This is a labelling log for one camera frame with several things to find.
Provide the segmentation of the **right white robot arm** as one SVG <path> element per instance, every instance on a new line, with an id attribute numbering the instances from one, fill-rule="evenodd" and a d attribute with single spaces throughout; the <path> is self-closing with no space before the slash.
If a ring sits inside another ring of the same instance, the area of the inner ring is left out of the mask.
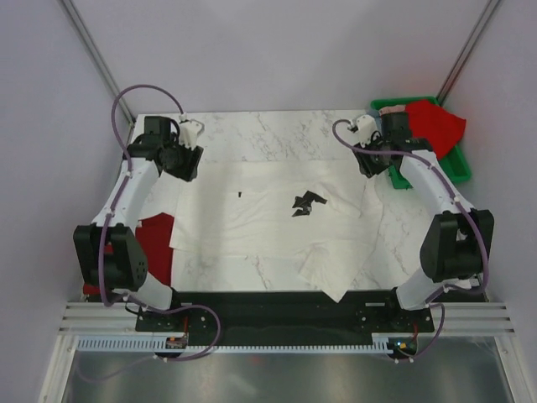
<path id="1" fill-rule="evenodd" d="M 405 112 L 375 118 L 363 114 L 349 125 L 358 141 L 352 146 L 360 171 L 372 177 L 396 169 L 415 190 L 431 215 L 420 247 L 420 268 L 395 290 L 397 301 L 384 309 L 384 320 L 393 330 L 404 330 L 414 321 L 414 310 L 430 304 L 450 290 L 463 290 L 463 282 L 481 277 L 484 291 L 489 280 L 489 254 L 494 217 L 476 209 L 454 186 L 440 166 L 427 139 L 416 138 Z"/>

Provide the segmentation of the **white t shirt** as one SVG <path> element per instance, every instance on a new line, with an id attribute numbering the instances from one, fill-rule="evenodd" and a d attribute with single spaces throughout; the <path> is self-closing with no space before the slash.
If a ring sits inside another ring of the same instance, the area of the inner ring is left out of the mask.
<path id="1" fill-rule="evenodd" d="M 180 290 L 389 289 L 407 274 L 388 247 L 383 179 L 350 160 L 204 165 L 180 186 L 170 245 Z"/>

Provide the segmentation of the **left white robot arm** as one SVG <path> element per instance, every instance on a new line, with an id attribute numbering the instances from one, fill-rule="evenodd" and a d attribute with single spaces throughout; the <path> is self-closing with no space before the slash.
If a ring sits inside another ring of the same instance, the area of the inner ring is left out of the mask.
<path id="1" fill-rule="evenodd" d="M 184 321 L 176 291 L 149 272 L 149 260 L 135 236 L 143 204 L 162 174 L 190 182 L 197 176 L 203 123 L 180 116 L 148 116 L 143 132 L 121 143 L 117 182 L 91 223 L 76 227 L 73 240 L 86 284 L 96 287 L 105 306 L 127 298 L 155 311 L 155 321 L 175 330 Z"/>

